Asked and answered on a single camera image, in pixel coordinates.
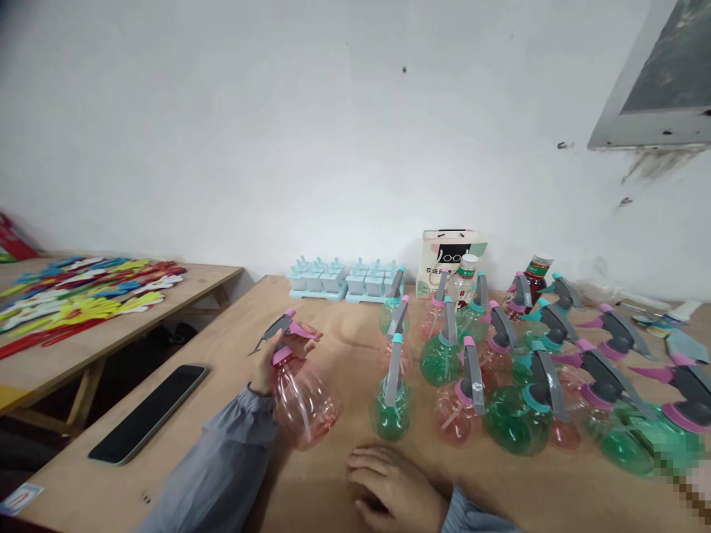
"hand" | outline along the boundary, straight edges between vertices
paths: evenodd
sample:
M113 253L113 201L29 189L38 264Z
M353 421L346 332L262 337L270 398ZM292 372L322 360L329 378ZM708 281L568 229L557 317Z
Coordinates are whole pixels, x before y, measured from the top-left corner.
M254 368L252 369L252 383L250 389L261 396L269 396L272 394L273 374L272 355L276 351L279 344L284 344L291 348L296 357L305 359L307 353L316 348L316 343L324 336L323 333L316 331L308 324L298 323L299 326L306 329L309 333L316 335L316 339L306 339L298 335L284 336L284 332L280 329L266 343L262 344L259 351L252 357L255 359Z
M355 508L374 531L438 533L449 505L420 470L393 450L356 448L348 457L349 480L371 491L386 507L373 509L357 500Z

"smartphone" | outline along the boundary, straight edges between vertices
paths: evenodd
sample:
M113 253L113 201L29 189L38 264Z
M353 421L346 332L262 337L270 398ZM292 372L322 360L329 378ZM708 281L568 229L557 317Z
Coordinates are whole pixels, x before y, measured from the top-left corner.
M89 452L89 459L114 465L128 463L195 390L207 372L206 366L179 366Z

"plastic bottle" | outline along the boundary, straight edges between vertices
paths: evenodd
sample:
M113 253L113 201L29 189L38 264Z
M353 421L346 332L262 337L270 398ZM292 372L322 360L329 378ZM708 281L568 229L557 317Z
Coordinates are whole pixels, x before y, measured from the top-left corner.
M464 351L460 356L464 360L464 378L440 387L435 403L435 424L438 432L445 442L454 446L460 446L467 441L475 417L486 413L485 385L473 338L464 338Z
M555 367L546 350L533 351L533 382L507 386L488 401L484 427L514 455L536 455L550 438L554 420L569 423Z
M581 312L587 311L580 292L558 272L553 273L553 283L549 287L539 290L538 294L549 292L554 292L558 295L558 301L553 305L558 307L564 315L568 316L571 307L575 307Z
M402 299L402 291L401 291L401 286L402 286L402 277L405 273L405 267L401 266L398 271L395 273L395 277L393 278L393 284L390 286L390 291L387 293L387 300L383 304L383 307L380 311L380 331L385 335L387 333L387 329L390 327L390 322L393 321L393 313L395 312L395 309L397 309L398 305L400 304L400 300ZM410 321L405 320L402 324L402 328L405 333L408 332L410 329Z
M427 310L424 312L424 318L420 325L420 339L428 341L435 335L439 335L444 323L444 289L447 286L447 275L450 273L447 269L442 269L442 276L439 279L437 292L432 297L432 300L427 305Z
M480 318L487 315L487 302L489 301L489 285L487 275L479 272L476 278L476 294L472 296L469 305L457 311L457 340L461 343L464 337L470 336L474 342L482 342L489 333L489 323L482 322Z
M458 380L461 372L461 363L457 358L454 303L449 296L444 297L444 317L444 329L425 343L420 360L422 375L428 383L437 387Z
M390 369L390 360L393 351L393 338L396 333L401 334L401 355L400 355L400 372L403 376L410 373L410 369L414 364L413 349L410 343L407 342L405 338L402 337L404 333L404 324L407 320L407 308L410 303L410 296L405 295L400 300L400 304L395 309L393 313L393 319L390 321L390 326L388 327L387 333L385 334L385 347L380 357L380 368L383 372Z
M672 355L672 359L677 360L678 355ZM688 475L706 457L705 441L711 431L711 380L695 364L629 369L675 387L685 401L662 407L649 404L657 416L655 422L634 407L619 404L613 414L629 431L623 434L625 438L608 438L605 455L635 475L648 476L655 470L660 474L666 470L677 476Z
M306 359L286 346L272 356L276 421L296 449L316 445L336 424L343 411L338 393Z
M548 269L550 268L550 265L552 263L553 257L544 253L533 254L531 262L528 263L528 267L526 268L526 272L524 272L524 275L526 276L528 284L531 288L532 305L531 307L527 307L525 313L526 315L531 312L531 310L533 309L533 305L535 305L535 302L537 302L540 298L541 289L545 289L548 286L548 284L546 283L546 273L548 272ZM503 305L508 304L509 298L510 297L504 299Z
M569 387L566 396L566 409L570 413L572 426L559 428L553 433L553 442L571 452L584 449L584 443L602 446L612 434L615 420L612 410L626 392L629 400L639 412L655 420L654 412L642 401L634 386L608 358L596 349L589 341L579 340L580 352L572 355L553 355L554 361L582 368L592 379L577 387Z
M455 303L456 309L461 309L472 299L474 290L474 274L479 258L474 254L461 256L457 273L450 276L447 294Z
M512 323L520 322L526 309L533 307L531 288L523 272L516 273L516 277L507 292L512 293L513 296L508 298L504 312L506 312L506 316Z
M487 395L513 383L510 352L512 347L516 348L518 345L516 331L504 310L494 300L491 300L489 305L494 331L489 334L487 346L479 356L481 371L491 374Z
M393 337L393 352L387 376L378 385L370 416L378 436L395 442L402 439L412 426L412 393L400 372L402 334Z
M622 361L630 350L634 350L645 358L655 361L647 343L624 316L607 304L601 304L598 309L602 313L600 316L593 321L579 324L578 327L598 327L610 332L612 338L598 345L598 349L604 355L611 361Z

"light blue popsicle mold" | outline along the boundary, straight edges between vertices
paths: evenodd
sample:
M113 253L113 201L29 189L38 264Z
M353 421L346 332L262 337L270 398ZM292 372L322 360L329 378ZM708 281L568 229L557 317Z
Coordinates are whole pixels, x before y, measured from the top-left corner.
M338 258L331 264L324 263L321 258L316 261L306 261L304 256L291 267L287 276L291 284L291 298L326 298L329 301L341 301L348 290L345 281L345 265Z

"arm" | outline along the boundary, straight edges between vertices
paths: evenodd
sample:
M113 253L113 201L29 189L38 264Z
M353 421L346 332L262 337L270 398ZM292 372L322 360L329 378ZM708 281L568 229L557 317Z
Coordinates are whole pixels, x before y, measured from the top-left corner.
M518 533L520 530L504 518L488 514L466 499L459 487L454 487L450 510L441 533Z
M247 386L205 424L139 533L239 531L267 471L273 404Z

